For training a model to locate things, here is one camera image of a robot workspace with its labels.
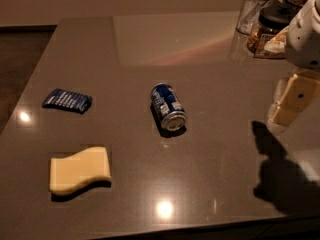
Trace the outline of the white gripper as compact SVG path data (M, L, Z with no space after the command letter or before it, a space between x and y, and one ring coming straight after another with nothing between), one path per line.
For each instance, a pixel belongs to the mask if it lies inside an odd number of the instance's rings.
M296 16L286 37L286 58L299 67L290 78L281 78L267 114L271 133L284 132L320 95L320 23L312 14Z

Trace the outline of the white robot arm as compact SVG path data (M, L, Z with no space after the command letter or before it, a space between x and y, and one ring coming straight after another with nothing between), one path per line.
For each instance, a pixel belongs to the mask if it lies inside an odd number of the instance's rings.
M267 116L268 129L280 133L320 94L320 0L308 0L265 49L284 52L296 67L290 77L278 81Z

